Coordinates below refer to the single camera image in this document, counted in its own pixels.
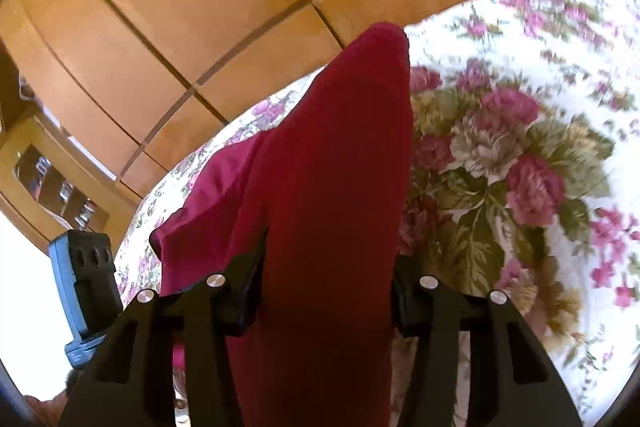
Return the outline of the wooden shelf unit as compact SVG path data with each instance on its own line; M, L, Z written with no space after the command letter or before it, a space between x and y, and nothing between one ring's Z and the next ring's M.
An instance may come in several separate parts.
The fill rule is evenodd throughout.
M104 176L36 116L1 135L1 209L39 247L70 229L103 232L117 243L130 216Z

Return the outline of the floral bedspread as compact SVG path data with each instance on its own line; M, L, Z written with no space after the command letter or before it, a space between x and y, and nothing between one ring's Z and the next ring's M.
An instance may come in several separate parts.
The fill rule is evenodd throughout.
M596 425L639 362L639 0L472 0L407 35L399 249L503 291Z

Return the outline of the dark red knit sweater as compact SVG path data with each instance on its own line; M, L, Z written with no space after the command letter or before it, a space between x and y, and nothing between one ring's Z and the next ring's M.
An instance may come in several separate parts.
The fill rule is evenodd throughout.
M408 49L400 27L368 28L277 127L218 150L151 234L167 295L265 247L256 322L229 343L246 425L390 421Z

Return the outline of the wooden wardrobe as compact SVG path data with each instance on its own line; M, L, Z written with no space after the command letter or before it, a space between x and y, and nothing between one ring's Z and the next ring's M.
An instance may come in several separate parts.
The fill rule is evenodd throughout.
M140 200L230 120L370 24L465 0L1 0L1 54L52 114L4 138L49 156L113 243Z

